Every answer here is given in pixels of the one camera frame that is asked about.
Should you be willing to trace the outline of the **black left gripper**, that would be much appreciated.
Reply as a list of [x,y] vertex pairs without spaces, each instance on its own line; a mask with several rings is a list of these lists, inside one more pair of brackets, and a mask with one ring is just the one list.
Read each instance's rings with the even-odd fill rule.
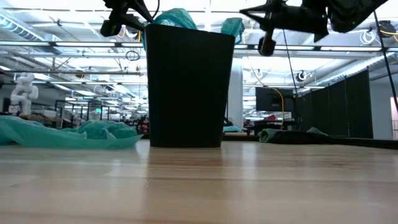
[[126,27],[144,31],[145,26],[133,14],[127,14],[129,9],[138,12],[147,22],[152,22],[151,16],[144,0],[104,0],[105,6],[111,9],[109,17],[120,16],[119,23]]

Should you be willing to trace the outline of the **black monitor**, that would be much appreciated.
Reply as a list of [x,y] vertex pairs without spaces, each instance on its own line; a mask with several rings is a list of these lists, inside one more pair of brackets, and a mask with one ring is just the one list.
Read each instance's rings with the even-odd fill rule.
[[256,87],[256,110],[270,112],[293,112],[293,90]]

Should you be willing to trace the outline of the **black rack frame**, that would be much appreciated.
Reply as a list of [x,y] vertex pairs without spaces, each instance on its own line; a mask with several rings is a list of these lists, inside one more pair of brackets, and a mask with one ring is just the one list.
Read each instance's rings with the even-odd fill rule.
[[70,124],[81,124],[88,120],[106,120],[111,116],[110,105],[99,104],[91,101],[55,101],[55,117],[61,118]]

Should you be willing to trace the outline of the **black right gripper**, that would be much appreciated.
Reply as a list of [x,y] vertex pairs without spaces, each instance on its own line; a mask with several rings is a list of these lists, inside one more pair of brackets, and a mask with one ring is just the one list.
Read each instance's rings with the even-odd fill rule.
[[282,0],[267,0],[265,4],[239,11],[242,14],[249,12],[270,12],[270,20],[248,14],[247,17],[256,21],[263,31],[272,31],[275,28],[306,32],[314,34],[314,42],[329,34],[327,24],[326,6],[308,5],[288,6],[282,5]]

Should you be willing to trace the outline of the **green black cloth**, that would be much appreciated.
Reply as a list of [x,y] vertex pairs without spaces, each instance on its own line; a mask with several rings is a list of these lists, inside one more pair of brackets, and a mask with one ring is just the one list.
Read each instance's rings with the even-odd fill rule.
[[259,141],[271,144],[329,144],[332,138],[311,127],[308,131],[287,131],[281,129],[263,129]]

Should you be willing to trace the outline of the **black trash bin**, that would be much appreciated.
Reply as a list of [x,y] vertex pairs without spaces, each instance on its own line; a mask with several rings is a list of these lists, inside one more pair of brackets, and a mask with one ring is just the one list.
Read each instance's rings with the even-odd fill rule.
[[235,37],[145,28],[152,147],[220,147]]

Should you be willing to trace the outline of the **teal spare plastic bag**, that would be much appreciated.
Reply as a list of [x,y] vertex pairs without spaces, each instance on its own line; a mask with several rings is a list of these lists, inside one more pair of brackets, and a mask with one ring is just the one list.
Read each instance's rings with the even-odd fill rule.
[[0,145],[65,149],[127,149],[141,139],[122,122],[89,120],[77,128],[48,128],[17,116],[0,116]]

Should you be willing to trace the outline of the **black partition panels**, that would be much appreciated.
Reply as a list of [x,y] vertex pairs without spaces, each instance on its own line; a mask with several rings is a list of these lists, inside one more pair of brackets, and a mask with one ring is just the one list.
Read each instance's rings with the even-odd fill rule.
[[372,139],[369,71],[299,97],[297,119],[302,131],[317,128],[333,137]]

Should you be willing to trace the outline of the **blue plastic bin liner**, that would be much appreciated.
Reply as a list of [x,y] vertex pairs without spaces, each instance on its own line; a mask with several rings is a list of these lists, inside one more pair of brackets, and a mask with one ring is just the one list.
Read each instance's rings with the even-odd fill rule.
[[219,32],[202,31],[186,9],[173,8],[161,13],[146,27],[143,46],[147,52],[203,51],[217,44],[231,49],[243,41],[244,31],[240,17],[225,19]]

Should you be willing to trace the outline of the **thin black pole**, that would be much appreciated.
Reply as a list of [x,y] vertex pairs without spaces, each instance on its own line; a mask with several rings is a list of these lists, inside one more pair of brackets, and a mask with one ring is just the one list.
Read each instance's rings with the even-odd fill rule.
[[298,91],[297,91],[295,77],[294,77],[294,73],[293,73],[293,69],[292,69],[292,63],[291,63],[291,58],[290,58],[290,53],[289,53],[289,48],[288,48],[288,44],[287,44],[287,38],[286,38],[285,30],[282,29],[282,32],[283,32],[283,36],[284,36],[284,43],[285,43],[287,58],[288,58],[288,61],[289,61],[290,73],[291,73],[293,84],[294,84],[294,92],[295,92],[296,96],[298,96]]
[[380,25],[379,25],[379,20],[378,20],[378,18],[377,18],[376,10],[373,11],[373,16],[374,16],[374,20],[375,20],[375,23],[376,23],[376,29],[377,29],[377,34],[378,34],[378,36],[379,36],[379,41],[380,41],[380,43],[381,43],[381,51],[382,51],[383,57],[384,57],[384,63],[385,63],[385,66],[386,66],[387,76],[388,76],[389,83],[390,83],[391,90],[392,90],[392,96],[393,96],[394,104],[395,104],[395,107],[396,107],[396,111],[397,111],[397,113],[398,113],[398,99],[397,99],[397,94],[396,94],[394,82],[393,82],[393,79],[392,79],[391,69],[390,69],[390,67],[389,67],[389,61],[388,61],[388,58],[387,58],[386,48],[385,48],[385,46],[384,46],[384,42],[383,42],[383,39],[382,39],[382,36],[381,36],[381,33],[382,33],[382,32],[381,32],[381,30],[380,30]]

